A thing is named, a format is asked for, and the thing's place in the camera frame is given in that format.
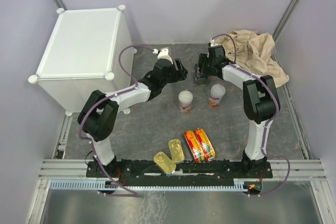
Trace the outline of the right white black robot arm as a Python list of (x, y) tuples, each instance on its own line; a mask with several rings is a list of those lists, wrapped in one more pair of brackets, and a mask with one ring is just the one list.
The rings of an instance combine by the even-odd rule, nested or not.
[(249, 119), (249, 135), (243, 151), (241, 172), (254, 177), (267, 163), (266, 144), (270, 126), (280, 111), (277, 88), (272, 76), (257, 76), (225, 56), (223, 46), (208, 47), (198, 57), (197, 72), (228, 81), (243, 91), (243, 108)]

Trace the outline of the red white tall can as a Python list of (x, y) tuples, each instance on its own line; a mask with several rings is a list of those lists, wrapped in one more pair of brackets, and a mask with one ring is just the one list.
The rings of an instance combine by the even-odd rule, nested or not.
[(181, 91), (178, 95), (178, 107), (181, 113), (189, 113), (192, 107), (193, 94), (190, 91)]

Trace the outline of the orange label white-lid can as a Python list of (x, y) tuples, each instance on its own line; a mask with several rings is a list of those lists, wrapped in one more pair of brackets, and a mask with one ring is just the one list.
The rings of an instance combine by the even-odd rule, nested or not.
[(224, 94), (226, 92), (226, 89), (221, 84), (215, 84), (211, 87), (209, 98), (208, 98), (208, 104), (212, 107), (218, 107)]

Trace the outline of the dark blue food can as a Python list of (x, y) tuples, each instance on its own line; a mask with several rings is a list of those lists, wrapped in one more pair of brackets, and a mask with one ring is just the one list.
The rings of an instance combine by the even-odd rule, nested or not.
[(208, 85), (209, 82), (210, 82), (210, 79), (206, 74), (203, 74), (203, 73), (200, 72), (200, 68), (199, 68), (198, 64), (195, 64), (194, 70), (195, 70), (195, 83), (198, 86)]

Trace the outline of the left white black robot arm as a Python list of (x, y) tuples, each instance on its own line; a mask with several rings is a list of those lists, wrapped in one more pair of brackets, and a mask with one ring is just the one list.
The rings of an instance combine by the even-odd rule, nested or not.
[(159, 59), (153, 70), (134, 85), (112, 93), (100, 90), (91, 93), (77, 118), (80, 125), (78, 136), (90, 141), (94, 157), (99, 163), (98, 171), (103, 176), (110, 177), (116, 171), (113, 161), (116, 157), (109, 136), (118, 113), (135, 104), (154, 99), (168, 83), (183, 81), (187, 74), (180, 59), (175, 59), (175, 63)]

